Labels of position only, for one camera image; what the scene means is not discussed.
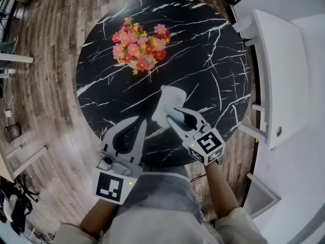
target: flower bouquet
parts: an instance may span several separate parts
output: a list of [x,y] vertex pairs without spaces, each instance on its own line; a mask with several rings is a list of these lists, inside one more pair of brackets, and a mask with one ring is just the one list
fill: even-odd
[[166,57],[165,47],[171,34],[163,24],[154,27],[154,36],[148,35],[138,23],[132,23],[132,18],[125,18],[119,32],[113,34],[112,40],[114,59],[121,64],[127,64],[136,75],[139,71],[150,70],[159,60]]

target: sleeve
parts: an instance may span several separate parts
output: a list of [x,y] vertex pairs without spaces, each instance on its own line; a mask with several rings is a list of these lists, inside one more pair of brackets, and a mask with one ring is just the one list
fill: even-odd
[[268,243],[251,217],[243,208],[234,209],[227,217],[215,223],[215,229],[225,244]]
[[53,244],[96,244],[97,240],[71,224],[61,224]]

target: wooden floor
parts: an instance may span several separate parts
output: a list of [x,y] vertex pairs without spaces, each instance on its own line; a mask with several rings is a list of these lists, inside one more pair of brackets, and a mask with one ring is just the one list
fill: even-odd
[[[33,64],[13,64],[18,73],[7,79],[6,99],[15,96],[14,117],[22,136],[7,144],[5,153],[23,145],[27,158],[46,145],[48,153],[26,169],[29,183],[40,191],[40,202],[28,220],[43,233],[54,233],[60,222],[79,224],[95,203],[90,193],[91,170],[98,163],[100,141],[88,126],[75,91],[76,63],[85,38],[97,21],[125,0],[34,0],[21,20],[11,24],[10,38],[19,36],[17,54],[32,56]],[[201,0],[221,13],[221,0]],[[252,87],[250,102],[254,102]],[[1,109],[9,109],[1,100]],[[250,121],[255,114],[247,110]],[[0,111],[3,125],[4,112]],[[243,198],[250,170],[254,140],[237,131],[226,144],[221,168],[239,202]],[[14,160],[17,166],[23,160]],[[199,164],[188,167],[191,177],[202,174]],[[193,183],[202,209],[213,218],[206,178]]]

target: black marble tabletop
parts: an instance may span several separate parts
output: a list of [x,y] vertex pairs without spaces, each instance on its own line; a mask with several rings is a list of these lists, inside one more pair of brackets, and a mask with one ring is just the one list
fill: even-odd
[[[171,33],[167,56],[152,72],[133,75],[113,58],[112,35],[126,17],[148,32],[164,24]],[[102,138],[121,120],[148,121],[142,161],[149,166],[194,162],[171,129],[151,117],[162,85],[186,92],[185,108],[198,111],[227,141],[243,119],[250,97],[250,68],[239,35],[218,12],[198,0],[132,0],[105,15],[80,52],[77,95],[92,130]]]

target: black cord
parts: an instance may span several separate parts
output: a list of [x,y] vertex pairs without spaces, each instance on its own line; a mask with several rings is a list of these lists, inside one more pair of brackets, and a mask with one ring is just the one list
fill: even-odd
[[204,218],[204,216],[205,216],[205,211],[204,211],[203,209],[201,209],[201,208],[200,208],[200,210],[201,210],[201,212],[203,213],[203,217],[202,217],[202,219],[201,219],[201,220],[203,220],[203,218]]
[[201,174],[201,175],[199,175],[199,176],[193,178],[190,182],[194,182],[194,181],[196,181],[196,180],[199,180],[200,178],[202,178],[202,177],[204,177],[204,176],[206,176],[206,175],[207,175],[206,173],[205,173],[205,174]]

